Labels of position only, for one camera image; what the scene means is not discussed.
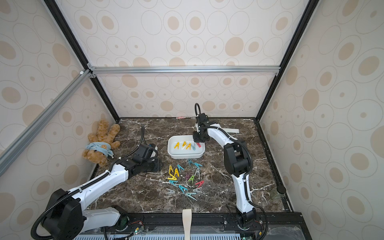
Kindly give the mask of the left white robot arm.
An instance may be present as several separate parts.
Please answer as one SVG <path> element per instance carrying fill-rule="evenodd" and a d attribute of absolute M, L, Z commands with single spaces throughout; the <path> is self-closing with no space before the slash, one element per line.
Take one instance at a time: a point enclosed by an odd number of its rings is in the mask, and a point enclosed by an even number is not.
<path fill-rule="evenodd" d="M 103 227 L 126 228 L 128 213 L 119 206 L 89 210 L 100 196 L 142 173 L 159 172 L 162 162 L 155 144 L 141 144 L 131 155 L 119 158 L 103 174 L 69 191 L 59 189 L 31 229 L 35 240 L 72 240 L 80 233 Z"/>

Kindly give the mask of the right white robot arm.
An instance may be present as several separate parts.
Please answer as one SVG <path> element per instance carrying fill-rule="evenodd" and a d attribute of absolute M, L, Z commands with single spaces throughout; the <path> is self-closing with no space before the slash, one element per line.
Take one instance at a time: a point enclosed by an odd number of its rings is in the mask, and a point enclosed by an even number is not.
<path fill-rule="evenodd" d="M 208 116 L 200 113 L 196 116 L 196 128 L 193 139 L 196 143 L 205 143 L 214 139 L 224 153 L 224 166 L 233 178 L 236 192 L 236 218 L 241 228 L 247 228 L 257 216 L 252 203 L 249 186 L 249 174 L 253 169 L 253 161 L 247 145 L 228 134 L 220 124 L 210 121 Z"/>

